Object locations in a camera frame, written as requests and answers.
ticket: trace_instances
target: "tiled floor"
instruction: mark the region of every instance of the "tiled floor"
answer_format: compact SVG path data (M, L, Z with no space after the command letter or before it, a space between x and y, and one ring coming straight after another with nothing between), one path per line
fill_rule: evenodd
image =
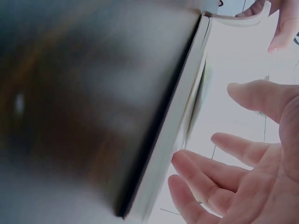
M219 14L226 15L235 15L247 9L254 2L254 0L223 1L224 6L219 9ZM288 50L279 53L271 60L270 71L268 71L268 74L264 74L264 72L262 72L263 74L259 74L260 78L270 75L270 81L275 83L299 84L299 47L297 45L293 44ZM210 100L207 101L198 118L200 120L202 116L205 119L202 119L200 124L195 125L187 149L226 164L251 169L251 167L242 164L236 158L217 148L210 141L210 137L215 132L226 132L249 140L276 143L280 142L278 124L269 118L264 118L238 106L226 93L226 84L223 84L226 81L217 79L217 82L214 81L212 83L209 96ZM216 92L217 96L214 95L214 100L211 100L213 92ZM185 223L171 200L167 185L168 177L175 173L173 166L170 165L162 191L151 214L149 224Z

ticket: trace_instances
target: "white tile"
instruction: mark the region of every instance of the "white tile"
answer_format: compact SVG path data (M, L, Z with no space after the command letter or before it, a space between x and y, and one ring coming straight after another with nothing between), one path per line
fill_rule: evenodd
M273 120L271 120L270 118L267 118L266 130L265 130L265 142L268 143L280 142L278 130L279 130L279 125Z
M235 158L232 155L222 151L218 147L216 147L213 159L216 160L216 161L219 161L219 162L223 162L227 165L237 166L237 167L241 167L241 168L244 168L244 169L247 169L247 170L252 170L252 167L249 167L249 166L245 165L244 163L239 161L237 158Z
M222 0L223 6L218 8L218 14L235 16L242 12L245 0Z
M172 202L169 187L168 187L168 178L173 174L177 174L177 172L174 169L173 165L171 164L168 168L166 178L164 180L164 183L163 183L160 195L156 201L156 204L159 208L162 208L162 209L170 211L170 212L178 213L177 209L175 208L175 206Z
M211 137L213 134L214 129L211 127L209 120L207 122L206 120L197 122L188 140L186 149L207 158L212 158L215 148L214 143L211 142Z
M186 224L183 218L180 215L173 214L156 207L148 220L148 224L161 224L161 223L170 223L170 224Z

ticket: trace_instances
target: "open book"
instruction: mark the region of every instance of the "open book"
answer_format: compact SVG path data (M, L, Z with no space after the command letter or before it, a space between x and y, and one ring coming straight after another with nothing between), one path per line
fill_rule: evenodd
M266 1L263 10L249 18L220 16L205 12L200 22L185 61L179 83L176 87L168 112L154 145L149 163L140 184L136 186L130 206L124 219L131 222L146 222L154 207L164 182L168 166L175 151L185 148L195 124L200 123L200 114L205 106L213 70L225 57L240 54L238 60L252 55L253 64L263 59L267 67L267 49L274 36L276 24L270 28L267 22L271 4ZM237 66L240 61L227 66ZM264 78L248 75L248 81ZM224 79L221 82L238 82Z

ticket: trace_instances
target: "fingernail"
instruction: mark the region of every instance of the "fingernail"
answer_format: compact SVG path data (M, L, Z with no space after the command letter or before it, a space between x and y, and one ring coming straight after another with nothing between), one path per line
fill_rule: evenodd
M239 85L239 83L229 83L228 86L236 86Z
M270 48L268 52L272 55L275 56L278 53L278 48Z

